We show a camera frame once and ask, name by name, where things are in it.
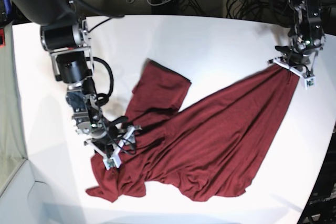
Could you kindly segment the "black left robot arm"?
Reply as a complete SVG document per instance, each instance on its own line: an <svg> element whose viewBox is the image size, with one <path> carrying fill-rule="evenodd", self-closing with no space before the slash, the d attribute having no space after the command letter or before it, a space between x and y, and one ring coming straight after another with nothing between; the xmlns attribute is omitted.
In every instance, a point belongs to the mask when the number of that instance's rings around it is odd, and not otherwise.
<svg viewBox="0 0 336 224"><path fill-rule="evenodd" d="M326 36L322 27L320 0L288 0L293 9L293 25L288 32L290 44L276 46L280 57L270 60L313 85L313 66L323 49Z"/></svg>

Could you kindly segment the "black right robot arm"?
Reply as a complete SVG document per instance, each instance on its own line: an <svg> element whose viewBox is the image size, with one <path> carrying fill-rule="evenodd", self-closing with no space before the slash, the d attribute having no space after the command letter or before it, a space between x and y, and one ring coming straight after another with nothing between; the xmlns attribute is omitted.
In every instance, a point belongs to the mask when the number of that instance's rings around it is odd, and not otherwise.
<svg viewBox="0 0 336 224"><path fill-rule="evenodd" d="M28 20L40 26L41 44L50 55L55 79L67 85L66 101L72 108L77 133L88 136L86 144L108 166L119 166L120 153L136 153L135 133L141 127L129 125L126 116L109 121L103 115L102 107L110 94L96 91L93 71L95 62L104 60L92 55L91 30L70 1L85 8L89 4L83 0L12 1Z"/></svg>

